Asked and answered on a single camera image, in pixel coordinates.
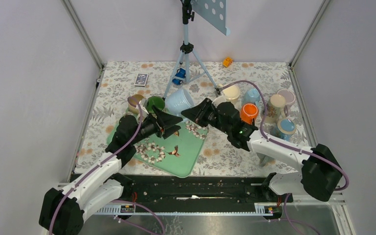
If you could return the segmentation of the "cream mug green inside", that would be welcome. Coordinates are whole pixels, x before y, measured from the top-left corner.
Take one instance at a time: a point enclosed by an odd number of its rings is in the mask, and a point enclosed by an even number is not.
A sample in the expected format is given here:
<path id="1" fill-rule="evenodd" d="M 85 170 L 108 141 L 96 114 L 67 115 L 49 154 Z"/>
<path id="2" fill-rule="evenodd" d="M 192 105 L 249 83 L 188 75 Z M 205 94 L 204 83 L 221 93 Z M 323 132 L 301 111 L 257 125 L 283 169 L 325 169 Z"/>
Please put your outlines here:
<path id="1" fill-rule="evenodd" d="M 146 110 L 149 113 L 154 113 L 153 111 L 153 106 L 158 108 L 159 110 L 163 111 L 165 108 L 165 101 L 163 100 L 162 97 L 159 96 L 151 96 L 147 99 L 147 105 L 146 105 Z"/>

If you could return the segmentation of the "light blue ribbed mug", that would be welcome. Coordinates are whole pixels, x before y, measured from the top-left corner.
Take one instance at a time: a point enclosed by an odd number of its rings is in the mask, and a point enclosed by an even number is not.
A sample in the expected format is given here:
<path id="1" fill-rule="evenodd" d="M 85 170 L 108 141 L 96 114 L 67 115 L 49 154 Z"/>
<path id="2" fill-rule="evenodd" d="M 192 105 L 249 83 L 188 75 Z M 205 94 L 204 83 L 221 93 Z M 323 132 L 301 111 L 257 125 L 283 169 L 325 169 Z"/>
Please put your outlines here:
<path id="1" fill-rule="evenodd" d="M 194 106 L 194 102 L 186 89 L 180 88 L 165 99 L 165 107 L 170 114 L 181 116 L 181 112 Z"/>

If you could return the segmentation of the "beige mug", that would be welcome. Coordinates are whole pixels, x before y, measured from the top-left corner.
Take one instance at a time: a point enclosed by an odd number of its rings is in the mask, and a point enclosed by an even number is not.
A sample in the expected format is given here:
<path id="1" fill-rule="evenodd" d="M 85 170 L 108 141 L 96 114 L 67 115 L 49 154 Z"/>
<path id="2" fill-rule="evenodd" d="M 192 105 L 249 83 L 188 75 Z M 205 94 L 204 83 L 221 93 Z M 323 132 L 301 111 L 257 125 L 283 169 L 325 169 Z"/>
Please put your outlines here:
<path id="1" fill-rule="evenodd" d="M 141 94 L 135 94 L 133 96 L 130 96 L 129 99 L 128 99 L 128 110 L 129 110 L 129 112 L 131 112 L 135 115 L 139 114 L 140 110 L 139 110 L 138 105 L 140 105 L 141 110 L 142 110 L 142 114 L 144 114 L 145 113 L 145 107 L 144 107 L 145 101 L 146 101 L 145 97 Z"/>

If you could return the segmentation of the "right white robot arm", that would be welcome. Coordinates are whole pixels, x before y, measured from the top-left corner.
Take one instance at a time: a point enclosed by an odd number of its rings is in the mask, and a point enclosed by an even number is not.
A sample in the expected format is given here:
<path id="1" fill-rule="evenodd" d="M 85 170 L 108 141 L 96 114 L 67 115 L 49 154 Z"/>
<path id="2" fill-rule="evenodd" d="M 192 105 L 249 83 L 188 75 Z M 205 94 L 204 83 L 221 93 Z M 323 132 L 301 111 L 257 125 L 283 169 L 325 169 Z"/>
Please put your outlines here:
<path id="1" fill-rule="evenodd" d="M 294 173 L 271 173 L 265 179 L 267 185 L 261 188 L 261 195 L 266 201 L 273 202 L 287 193 L 305 193 L 327 202 L 339 190 L 341 178 L 346 177 L 327 146 L 320 143 L 315 147 L 294 145 L 269 135 L 242 121 L 239 111 L 230 102 L 214 106 L 206 98 L 181 114 L 199 126 L 212 126 L 225 133 L 236 148 L 271 157 L 295 169 Z"/>

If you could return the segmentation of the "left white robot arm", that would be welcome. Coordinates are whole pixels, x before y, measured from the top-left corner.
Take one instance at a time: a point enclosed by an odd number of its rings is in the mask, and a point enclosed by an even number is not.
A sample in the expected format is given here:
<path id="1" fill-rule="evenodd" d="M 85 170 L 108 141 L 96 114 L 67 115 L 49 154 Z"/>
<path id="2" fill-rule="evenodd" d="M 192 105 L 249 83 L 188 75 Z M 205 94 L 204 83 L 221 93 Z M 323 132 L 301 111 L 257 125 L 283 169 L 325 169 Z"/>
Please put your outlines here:
<path id="1" fill-rule="evenodd" d="M 156 135 L 163 139 L 180 129 L 182 118 L 153 107 L 144 119 L 133 115 L 120 118 L 111 142 L 101 158 L 85 173 L 62 189 L 44 195 L 39 225 L 51 235 L 77 235 L 86 220 L 109 202 L 132 196 L 129 179 L 111 179 L 136 154 L 135 144 Z"/>

